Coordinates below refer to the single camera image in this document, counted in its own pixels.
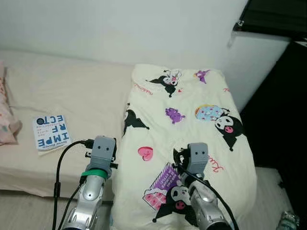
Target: pink heart print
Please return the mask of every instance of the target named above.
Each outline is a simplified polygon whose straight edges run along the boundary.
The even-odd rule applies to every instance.
[[[142,156],[143,161],[149,161],[153,157],[154,150],[151,147],[144,146],[138,149],[138,153]]]

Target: white comforter with cartoon print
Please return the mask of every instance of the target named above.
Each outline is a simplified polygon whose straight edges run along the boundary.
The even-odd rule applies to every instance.
[[[198,229],[173,150],[208,145],[205,179],[240,220],[256,197],[252,153],[224,76],[216,70],[137,65],[114,174],[113,229]],[[219,207],[229,220],[224,207]]]

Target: white wall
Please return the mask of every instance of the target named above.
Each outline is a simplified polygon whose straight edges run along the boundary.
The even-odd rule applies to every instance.
[[[287,39],[237,34],[247,0],[0,0],[0,48],[221,69],[244,107]]]

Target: mattress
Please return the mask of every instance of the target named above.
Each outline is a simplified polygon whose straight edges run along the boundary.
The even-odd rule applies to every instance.
[[[0,51],[7,67],[9,104],[22,128],[18,144],[0,146],[0,189],[53,196],[55,170],[64,148],[39,153],[32,120],[64,115],[73,141],[105,135],[122,137],[122,120],[131,89],[132,66]],[[75,146],[61,166],[61,196],[70,197],[89,163],[86,148]],[[112,199],[112,178],[105,198]]]
[[[204,179],[234,216],[243,218],[254,205],[257,177],[222,73],[137,65],[132,80],[120,166],[112,183],[113,229],[198,229],[188,188],[171,166],[173,153],[189,143],[207,144],[208,150],[196,153],[208,154]]]

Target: beige bed sheet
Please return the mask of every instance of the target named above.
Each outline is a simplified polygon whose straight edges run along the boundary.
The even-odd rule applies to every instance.
[[[39,155],[32,120],[64,115],[73,141],[115,137],[120,142],[133,66],[98,63],[14,51],[0,51],[8,67],[6,86],[12,112],[22,128],[17,145],[0,146],[0,189],[53,196],[58,158],[64,148]],[[89,162],[86,148],[73,147],[61,167],[61,196],[69,197]],[[112,198],[112,178],[106,199]]]

